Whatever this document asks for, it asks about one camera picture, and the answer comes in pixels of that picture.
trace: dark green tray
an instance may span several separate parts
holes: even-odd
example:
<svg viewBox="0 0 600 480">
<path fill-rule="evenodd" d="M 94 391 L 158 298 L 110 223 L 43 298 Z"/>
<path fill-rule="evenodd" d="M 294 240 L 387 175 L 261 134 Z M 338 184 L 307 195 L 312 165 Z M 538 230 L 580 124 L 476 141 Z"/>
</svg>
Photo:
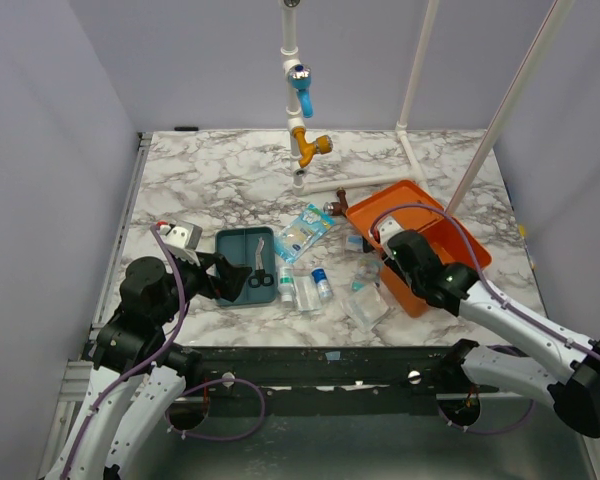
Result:
<svg viewBox="0 0 600 480">
<path fill-rule="evenodd" d="M 240 296 L 235 302 L 217 300 L 222 307 L 256 305 L 273 302 L 278 294 L 278 278 L 276 275 L 276 255 L 273 249 L 273 230 L 269 227 L 235 228 L 220 230 L 216 233 L 216 252 L 221 253 L 233 264 L 249 265 L 256 269 L 255 253 L 258 240 L 264 239 L 262 263 L 267 273 L 273 275 L 273 285 L 251 288 L 245 283 Z"/>
</svg>

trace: marble countertop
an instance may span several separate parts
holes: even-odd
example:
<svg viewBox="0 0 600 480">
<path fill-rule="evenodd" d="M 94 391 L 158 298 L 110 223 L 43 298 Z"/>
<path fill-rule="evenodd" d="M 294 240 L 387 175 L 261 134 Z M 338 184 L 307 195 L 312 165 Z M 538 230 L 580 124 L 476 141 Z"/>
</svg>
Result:
<svg viewBox="0 0 600 480">
<path fill-rule="evenodd" d="M 393 173 L 406 165 L 395 132 L 328 133 L 334 152 L 311 164 L 307 181 L 337 180 Z M 432 195 L 446 204 L 480 141 L 482 131 L 410 132 L 409 139 L 428 178 Z M 223 228 L 271 226 L 274 232 L 293 220 L 311 202 L 322 206 L 333 193 L 298 198 L 291 192 L 286 131 L 163 132 L 153 135 L 115 291 L 105 319 L 119 302 L 124 269 L 144 255 L 160 257 L 148 227 L 158 220 L 189 219 L 200 225 L 198 250 L 211 252 Z M 350 205 L 384 187 L 347 192 Z M 472 190 L 457 212 L 468 230 L 489 250 L 493 263 L 486 274 L 498 287 L 528 307 L 542 312 L 524 244 L 518 233 L 495 157 L 490 154 Z M 339 299 L 350 294 L 356 254 L 345 255 L 342 239 L 354 233 L 344 219 L 302 257 L 322 264 L 335 300 L 318 313 L 284 308 L 279 297 L 258 307 L 222 308 L 195 297 L 177 342 L 188 346 L 407 346 L 451 345 L 460 338 L 498 343 L 490 331 L 444 311 L 410 318 L 384 286 L 390 315 L 372 331 L 348 319 Z M 165 326 L 170 330 L 174 323 Z"/>
</svg>

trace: red object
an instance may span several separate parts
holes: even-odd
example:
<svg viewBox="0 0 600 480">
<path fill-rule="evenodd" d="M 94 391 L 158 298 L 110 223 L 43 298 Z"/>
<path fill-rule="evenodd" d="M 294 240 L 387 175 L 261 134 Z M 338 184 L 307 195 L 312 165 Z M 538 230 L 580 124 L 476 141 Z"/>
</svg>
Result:
<svg viewBox="0 0 600 480">
<path fill-rule="evenodd" d="M 444 209 L 440 203 L 415 183 L 403 180 L 349 207 L 347 219 L 360 232 L 360 235 L 364 236 L 373 245 L 376 251 L 382 252 L 382 246 L 369 232 L 371 224 L 383 212 L 403 203 L 422 203 Z M 475 268 L 467 248 L 459 238 L 458 232 L 442 216 L 419 208 L 398 210 L 393 212 L 391 216 L 405 230 L 416 230 L 424 235 L 443 263 L 460 262 Z M 469 238 L 469 243 L 476 253 L 478 263 L 482 268 L 485 268 L 491 263 L 491 255 L 461 223 L 460 226 Z M 390 268 L 383 267 L 380 278 L 411 317 L 419 317 L 429 309 L 425 301 L 416 297 L 408 285 Z"/>
</svg>

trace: orange faucet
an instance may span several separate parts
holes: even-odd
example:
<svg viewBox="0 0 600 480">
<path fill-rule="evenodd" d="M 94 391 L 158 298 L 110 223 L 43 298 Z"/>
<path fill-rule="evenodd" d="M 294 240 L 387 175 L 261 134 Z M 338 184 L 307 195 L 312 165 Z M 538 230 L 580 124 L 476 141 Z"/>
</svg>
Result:
<svg viewBox="0 0 600 480">
<path fill-rule="evenodd" d="M 296 127 L 291 131 L 293 138 L 298 142 L 298 150 L 302 154 L 302 159 L 298 162 L 300 168 L 305 168 L 309 165 L 316 153 L 329 153 L 333 150 L 333 143 L 328 135 L 316 138 L 313 143 L 307 143 L 307 140 L 304 138 L 306 131 L 304 127 Z"/>
</svg>

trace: blue plastic package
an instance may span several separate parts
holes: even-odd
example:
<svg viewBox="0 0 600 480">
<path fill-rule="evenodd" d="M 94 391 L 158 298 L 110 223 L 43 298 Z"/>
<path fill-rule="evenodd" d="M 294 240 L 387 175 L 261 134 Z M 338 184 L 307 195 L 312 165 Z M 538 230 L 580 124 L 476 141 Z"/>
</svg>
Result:
<svg viewBox="0 0 600 480">
<path fill-rule="evenodd" d="M 335 224 L 329 215 L 309 204 L 293 222 L 276 235 L 273 242 L 276 253 L 285 262 L 293 263 Z"/>
</svg>

